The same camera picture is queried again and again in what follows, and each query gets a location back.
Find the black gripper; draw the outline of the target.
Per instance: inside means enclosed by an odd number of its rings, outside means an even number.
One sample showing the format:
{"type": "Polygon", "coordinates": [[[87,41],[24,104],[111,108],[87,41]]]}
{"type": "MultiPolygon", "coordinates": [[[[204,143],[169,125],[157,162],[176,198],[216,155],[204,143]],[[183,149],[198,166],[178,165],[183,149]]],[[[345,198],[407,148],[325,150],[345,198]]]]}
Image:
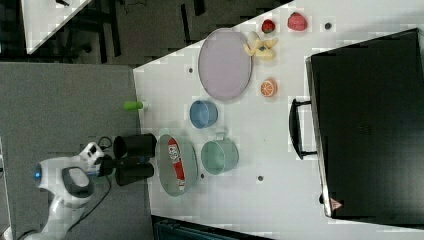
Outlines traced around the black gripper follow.
{"type": "Polygon", "coordinates": [[[120,159],[112,158],[110,155],[99,157],[94,164],[100,167],[100,175],[110,175],[114,169],[130,170],[136,167],[142,167],[149,163],[149,159],[145,157],[123,157],[120,159]]]}

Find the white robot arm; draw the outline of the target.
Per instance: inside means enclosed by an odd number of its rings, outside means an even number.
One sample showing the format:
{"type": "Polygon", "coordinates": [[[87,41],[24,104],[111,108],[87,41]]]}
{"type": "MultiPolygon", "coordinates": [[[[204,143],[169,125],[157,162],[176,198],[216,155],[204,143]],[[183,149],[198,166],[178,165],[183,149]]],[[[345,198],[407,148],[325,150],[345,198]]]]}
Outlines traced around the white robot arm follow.
{"type": "Polygon", "coordinates": [[[38,230],[19,240],[65,240],[78,237],[94,225],[92,240],[101,240],[110,224],[120,225],[128,214],[141,214],[145,205],[145,179],[116,180],[119,171],[103,146],[90,142],[73,156],[41,160],[35,165],[36,188],[49,194],[48,216],[38,230]]]}

